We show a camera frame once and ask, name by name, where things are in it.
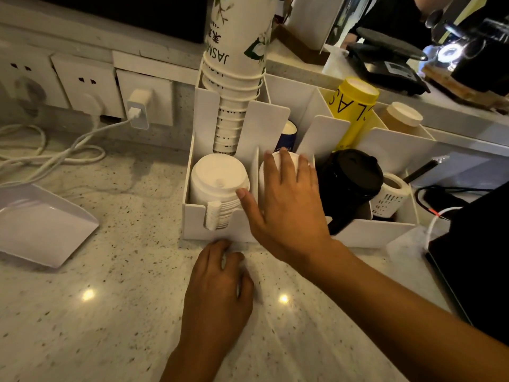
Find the wooden base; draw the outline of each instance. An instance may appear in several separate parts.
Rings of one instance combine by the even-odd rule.
[[[285,25],[278,24],[272,31],[271,41],[278,39],[282,42],[290,51],[296,54],[304,63],[316,64],[323,66],[327,62],[330,53],[326,50],[321,52],[315,49],[309,49],[300,39],[296,38]]]
[[[439,89],[445,90],[455,101],[484,108],[487,110],[497,109],[500,111],[509,111],[509,99],[495,94],[492,91],[479,92],[464,84],[459,83],[450,76],[450,71],[444,68],[438,68],[426,64],[423,67],[423,73],[426,80],[434,84]]]

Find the black cable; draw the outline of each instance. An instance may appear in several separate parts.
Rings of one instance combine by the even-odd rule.
[[[461,186],[440,186],[440,185],[429,185],[429,186],[423,186],[419,187],[414,194],[415,202],[425,209],[428,213],[431,213],[432,215],[436,215],[436,213],[432,212],[427,206],[425,206],[421,200],[419,199],[419,193],[422,190],[433,190],[438,189],[444,190],[446,193],[466,193],[466,192],[491,192],[493,189],[476,189],[474,187],[461,187]],[[440,216],[440,218],[443,218],[447,221],[450,221],[448,218],[444,217],[443,215]]]

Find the power socket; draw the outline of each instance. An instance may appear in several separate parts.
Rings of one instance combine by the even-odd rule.
[[[52,51],[0,41],[0,83],[12,99],[69,108]]]
[[[123,70],[117,70],[117,76],[126,111],[129,110],[127,102],[135,90],[151,91],[151,102],[146,107],[148,120],[150,123],[173,126],[172,81]]]
[[[111,64],[60,53],[51,60],[74,110],[126,117],[116,70]]]

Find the finger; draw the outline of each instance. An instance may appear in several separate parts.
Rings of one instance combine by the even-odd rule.
[[[279,151],[281,158],[281,183],[295,183],[297,182],[297,175],[295,174],[295,165],[286,148],[281,148]]]
[[[318,190],[318,174],[313,166],[310,166],[310,175],[311,175],[311,187],[316,193],[319,193],[320,191]]]
[[[304,185],[311,185],[311,169],[305,155],[299,155],[299,171],[297,172],[297,182]]]
[[[194,263],[194,267],[192,268],[191,276],[202,274],[207,269],[207,263],[209,262],[209,254],[210,254],[210,247],[212,246],[212,243],[208,243],[205,248],[200,252],[198,255],[198,258],[196,259],[196,263]]]
[[[265,191],[269,187],[281,184],[281,175],[277,169],[276,161],[269,151],[266,151],[263,156],[263,176],[265,179]]]
[[[240,252],[231,252],[226,255],[224,272],[233,279],[238,280],[240,276],[240,263],[244,261],[244,255]]]
[[[240,286],[239,302],[244,305],[248,316],[251,315],[253,310],[253,297],[255,294],[254,285],[255,284],[253,283],[249,272],[247,270],[244,271],[242,274],[242,283]]]
[[[247,219],[249,220],[249,228],[255,238],[265,225],[265,221],[260,213],[258,204],[256,203],[253,195],[244,188],[237,189],[237,197],[240,200],[242,209],[246,212]]]
[[[208,271],[220,271],[222,255],[225,250],[232,244],[228,240],[218,240],[210,247]]]

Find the coiled white cable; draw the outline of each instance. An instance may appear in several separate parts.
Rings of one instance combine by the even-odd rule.
[[[433,219],[431,220],[431,222],[428,226],[428,230],[426,231],[426,238],[424,240],[424,249],[426,252],[429,252],[429,240],[431,240],[431,232],[433,231],[433,227],[435,226],[437,219],[439,219],[440,216],[442,216],[442,214],[444,214],[450,210],[459,210],[461,208],[462,208],[462,206],[452,206],[450,208],[445,208],[445,209],[441,210],[440,212],[437,212],[435,217],[433,217]]]
[[[126,123],[129,123],[132,119],[137,118],[141,114],[141,110],[138,108],[131,108],[128,113],[128,119],[126,121],[121,121],[118,123],[114,123],[109,126],[101,127],[100,125],[100,117],[99,116],[92,116],[93,119],[93,127],[92,131],[83,134],[79,136],[69,147],[67,150],[64,150],[60,153],[55,154],[44,154],[45,148],[46,148],[46,135],[44,134],[44,131],[41,130],[39,127],[34,125],[8,125],[4,126],[0,129],[0,135],[5,135],[7,133],[11,133],[14,131],[17,131],[18,129],[22,127],[32,128],[36,131],[38,131],[41,134],[41,143],[39,147],[37,148],[35,155],[26,156],[26,157],[17,157],[12,158],[5,155],[0,155],[0,160],[4,160],[2,163],[0,163],[0,173],[3,168],[7,166],[12,165],[19,165],[19,164],[36,164],[41,165],[34,173],[29,175],[26,179],[23,179],[21,181],[12,181],[12,182],[5,182],[3,184],[0,184],[0,188],[2,187],[12,187],[12,186],[18,186],[18,185],[25,185],[30,183],[35,183],[38,180],[43,179],[48,174],[50,174],[53,170],[55,170],[58,166],[60,166],[62,163],[69,163],[69,164],[86,164],[86,163],[93,163],[102,160],[106,156],[106,152],[102,147],[94,146],[94,145],[87,145],[86,143],[92,138],[95,134],[98,134],[99,132],[109,130],[114,127],[122,126]],[[92,158],[69,158],[69,155],[71,155],[73,152],[77,150],[85,150],[85,149],[95,149],[99,151],[99,155]]]

